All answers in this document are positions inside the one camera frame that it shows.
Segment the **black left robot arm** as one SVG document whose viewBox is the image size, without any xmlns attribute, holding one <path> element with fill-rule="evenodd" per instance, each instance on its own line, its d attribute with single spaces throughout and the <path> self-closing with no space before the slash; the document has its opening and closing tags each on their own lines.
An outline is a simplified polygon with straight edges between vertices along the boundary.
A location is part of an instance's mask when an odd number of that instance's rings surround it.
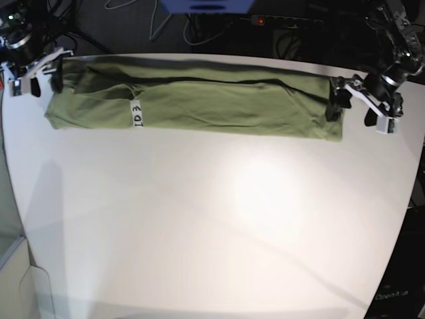
<svg viewBox="0 0 425 319">
<path fill-rule="evenodd" d="M 379 116 L 401 118 L 398 89 L 424 69 L 424 48 L 402 1 L 358 1 L 351 10 L 337 12 L 333 30 L 336 43 L 367 75 L 331 78 L 327 121 L 339 121 L 356 93 L 373 100 L 367 125 L 375 125 Z"/>
</svg>

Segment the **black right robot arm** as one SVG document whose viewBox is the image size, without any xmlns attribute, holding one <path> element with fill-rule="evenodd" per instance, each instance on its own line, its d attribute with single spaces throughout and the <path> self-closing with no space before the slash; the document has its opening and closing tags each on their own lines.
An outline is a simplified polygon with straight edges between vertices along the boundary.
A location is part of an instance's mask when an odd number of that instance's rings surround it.
<svg viewBox="0 0 425 319">
<path fill-rule="evenodd" d="M 1 75 L 12 97 L 39 97 L 38 74 L 50 75 L 50 86 L 62 92 L 62 61 L 73 51 L 57 44 L 65 34 L 67 18 L 75 11 L 71 1 L 1 2 Z"/>
</svg>

